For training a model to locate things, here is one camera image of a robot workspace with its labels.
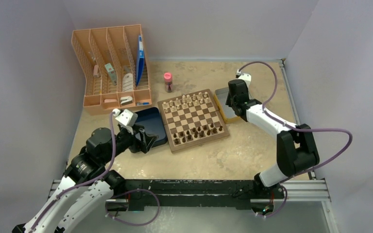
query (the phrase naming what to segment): cable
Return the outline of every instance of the cable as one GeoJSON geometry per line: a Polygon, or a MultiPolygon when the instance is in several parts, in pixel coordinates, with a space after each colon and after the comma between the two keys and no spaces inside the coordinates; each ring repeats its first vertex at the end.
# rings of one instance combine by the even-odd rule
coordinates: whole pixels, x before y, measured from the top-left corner
{"type": "Polygon", "coordinates": [[[283,189],[283,191],[285,193],[284,194],[284,200],[282,201],[281,206],[276,211],[273,211],[270,215],[259,215],[258,212],[256,212],[255,213],[256,217],[262,217],[262,218],[272,217],[282,210],[282,208],[284,207],[284,205],[285,205],[285,203],[287,202],[287,199],[288,199],[288,191],[287,191],[287,188],[285,188],[281,183],[280,183],[280,185],[281,185],[281,188],[283,189]]]}
{"type": "Polygon", "coordinates": [[[115,220],[115,221],[121,222],[121,223],[126,224],[126,225],[129,225],[129,226],[134,226],[134,227],[145,226],[145,225],[148,225],[148,224],[150,224],[151,222],[155,221],[155,219],[156,219],[156,218],[158,217],[158,215],[159,215],[159,211],[161,210],[161,205],[160,205],[160,203],[159,203],[158,197],[157,197],[153,192],[151,192],[150,190],[142,189],[142,188],[140,188],[140,189],[134,189],[134,190],[131,190],[131,191],[128,191],[128,192],[125,192],[125,193],[119,194],[119,195],[117,195],[117,196],[114,196],[114,197],[112,197],[112,198],[118,198],[118,197],[121,197],[121,196],[124,196],[124,195],[130,194],[130,193],[139,192],[139,191],[141,191],[141,192],[147,192],[147,193],[151,194],[151,195],[153,196],[153,198],[155,198],[155,200],[156,200],[156,203],[157,203],[157,206],[158,206],[158,210],[156,211],[155,216],[154,216],[151,220],[149,220],[148,222],[145,222],[145,223],[131,223],[131,222],[127,222],[127,221],[124,221],[124,220],[122,220],[122,219],[119,219],[119,218],[117,218],[117,217],[111,215],[111,214],[108,212],[108,208],[107,208],[106,205],[105,205],[106,216],[110,217],[111,219],[113,219],[113,220],[115,220]]]}
{"type": "Polygon", "coordinates": [[[115,140],[115,132],[114,132],[114,123],[113,123],[113,119],[114,119],[114,111],[111,112],[111,114],[109,115],[109,127],[111,128],[111,136],[112,136],[112,158],[111,158],[111,162],[109,163],[109,166],[108,168],[99,176],[95,177],[94,179],[92,180],[89,180],[89,181],[86,181],[86,182],[83,182],[83,183],[80,183],[80,184],[77,184],[75,186],[72,186],[70,188],[67,188],[65,190],[63,190],[62,192],[60,192],[58,195],[56,195],[55,199],[53,199],[48,205],[47,207],[41,212],[41,214],[36,218],[35,222],[32,224],[32,227],[31,227],[31,231],[29,231],[29,233],[32,233],[35,229],[35,227],[38,225],[38,223],[40,222],[40,220],[43,218],[43,216],[49,211],[49,209],[58,201],[60,200],[60,198],[67,192],[75,189],[75,188],[79,188],[79,187],[82,187],[82,186],[86,186],[88,184],[92,184],[94,183],[95,181],[101,179],[102,177],[104,177],[108,172],[109,170],[111,170],[112,168],[112,165],[114,164],[114,160],[115,160],[115,153],[117,151],[117,145],[116,145],[116,140],[115,140]]]}
{"type": "MultiPolygon", "coordinates": [[[[341,150],[339,150],[335,155],[333,155],[332,157],[330,157],[329,159],[327,159],[325,162],[321,163],[321,164],[318,164],[316,166],[313,166],[307,170],[304,170],[304,171],[301,171],[301,172],[298,172],[297,174],[291,176],[291,177],[288,177],[286,179],[284,179],[283,181],[281,181],[281,183],[287,181],[287,180],[290,180],[292,179],[293,177],[295,176],[298,176],[298,175],[301,175],[301,174],[304,174],[304,173],[307,173],[307,172],[310,172],[310,171],[313,171],[315,169],[318,169],[328,163],[330,163],[331,161],[333,161],[334,159],[336,159],[340,154],[342,154],[345,150],[347,150],[347,148],[351,145],[352,141],[353,141],[353,135],[350,131],[348,130],[345,130],[345,129],[338,129],[338,128],[322,128],[322,129],[297,129],[295,127],[292,127],[290,125],[287,125],[285,124],[285,122],[281,121],[280,119],[277,119],[276,117],[272,116],[271,114],[268,113],[268,111],[265,109],[265,105],[272,100],[272,98],[274,97],[275,93],[276,93],[276,90],[277,90],[277,87],[278,87],[278,78],[277,78],[277,75],[275,73],[275,70],[266,62],[261,62],[261,61],[254,61],[254,62],[249,62],[245,65],[243,65],[239,70],[238,72],[241,72],[242,69],[244,69],[245,67],[251,65],[251,64],[256,64],[256,63],[259,63],[259,64],[263,64],[263,65],[266,65],[271,71],[272,73],[274,74],[274,79],[275,79],[275,85],[274,85],[274,91],[272,92],[271,96],[262,104],[262,111],[265,113],[265,115],[267,115],[269,118],[271,118],[272,120],[282,124],[282,125],[285,125],[286,127],[296,131],[296,132],[300,132],[300,133],[313,133],[313,132],[340,132],[340,133],[346,133],[348,134],[348,142],[345,144],[345,146],[343,148],[341,148],[341,150]]],[[[285,197],[284,197],[284,202],[282,203],[282,205],[278,208],[278,210],[274,211],[271,215],[268,215],[267,217],[271,217],[273,215],[275,215],[276,213],[278,213],[282,207],[284,206],[284,204],[287,202],[287,197],[288,197],[288,193],[287,193],[287,189],[281,185],[282,188],[284,189],[285,191],[285,197]]]]}

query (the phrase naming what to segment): beige table surface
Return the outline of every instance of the beige table surface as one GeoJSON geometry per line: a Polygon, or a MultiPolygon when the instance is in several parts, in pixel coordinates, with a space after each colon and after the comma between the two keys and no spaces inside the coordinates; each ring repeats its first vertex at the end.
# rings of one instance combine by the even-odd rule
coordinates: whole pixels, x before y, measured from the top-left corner
{"type": "MultiPolygon", "coordinates": [[[[228,86],[244,62],[151,62],[153,106],[160,100],[209,88],[228,86]],[[173,75],[174,91],[164,90],[163,74],[173,75]]],[[[270,63],[278,75],[278,89],[267,108],[294,122],[290,101],[278,63],[270,63]]],[[[244,72],[252,75],[251,95],[265,101],[273,91],[274,78],[263,65],[250,65],[244,72]]],[[[69,160],[76,156],[92,131],[108,127],[108,115],[91,116],[83,110],[69,160]]],[[[254,175],[276,162],[275,139],[255,125],[240,120],[227,125],[230,136],[172,154],[168,143],[147,154],[129,150],[115,158],[112,166],[127,179],[253,179],[254,175]]],[[[307,180],[303,175],[296,179],[307,180]]]]}

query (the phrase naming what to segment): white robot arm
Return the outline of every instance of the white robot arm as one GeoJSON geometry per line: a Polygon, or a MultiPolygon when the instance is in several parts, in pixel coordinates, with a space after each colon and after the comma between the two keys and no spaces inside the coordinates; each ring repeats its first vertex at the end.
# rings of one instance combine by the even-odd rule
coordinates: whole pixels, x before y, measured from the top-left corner
{"type": "Polygon", "coordinates": [[[258,126],[277,141],[277,163],[255,175],[256,185],[260,189],[269,188],[300,171],[317,165],[320,159],[312,133],[298,133],[288,127],[309,129],[309,126],[306,124],[297,126],[266,108],[263,109],[260,101],[249,99],[248,86],[251,83],[251,76],[237,73],[237,77],[228,83],[226,105],[230,106],[237,116],[258,126]],[[271,119],[265,111],[284,124],[271,119]],[[299,143],[300,146],[295,148],[295,143],[299,143]]]}

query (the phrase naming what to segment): gray wall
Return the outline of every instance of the gray wall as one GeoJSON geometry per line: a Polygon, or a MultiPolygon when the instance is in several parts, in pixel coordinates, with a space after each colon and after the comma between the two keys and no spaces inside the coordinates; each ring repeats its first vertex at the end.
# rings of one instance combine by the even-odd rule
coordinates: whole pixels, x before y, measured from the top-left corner
{"type": "MultiPolygon", "coordinates": [[[[373,1],[320,0],[286,69],[302,122],[353,133],[352,146],[317,173],[341,232],[373,232],[373,1]]],[[[322,160],[347,140],[315,136],[322,160]]]]}
{"type": "Polygon", "coordinates": [[[0,0],[0,232],[31,219],[59,179],[84,77],[61,0],[0,0]]]}
{"type": "Polygon", "coordinates": [[[152,59],[287,57],[318,0],[64,0],[78,29],[142,24],[152,59]]]}

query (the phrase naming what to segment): chess board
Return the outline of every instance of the chess board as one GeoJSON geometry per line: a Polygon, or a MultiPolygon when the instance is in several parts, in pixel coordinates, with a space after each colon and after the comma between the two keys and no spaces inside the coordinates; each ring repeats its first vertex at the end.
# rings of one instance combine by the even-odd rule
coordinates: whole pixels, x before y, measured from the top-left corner
{"type": "Polygon", "coordinates": [[[209,89],[158,102],[172,152],[229,136],[209,89]]]}

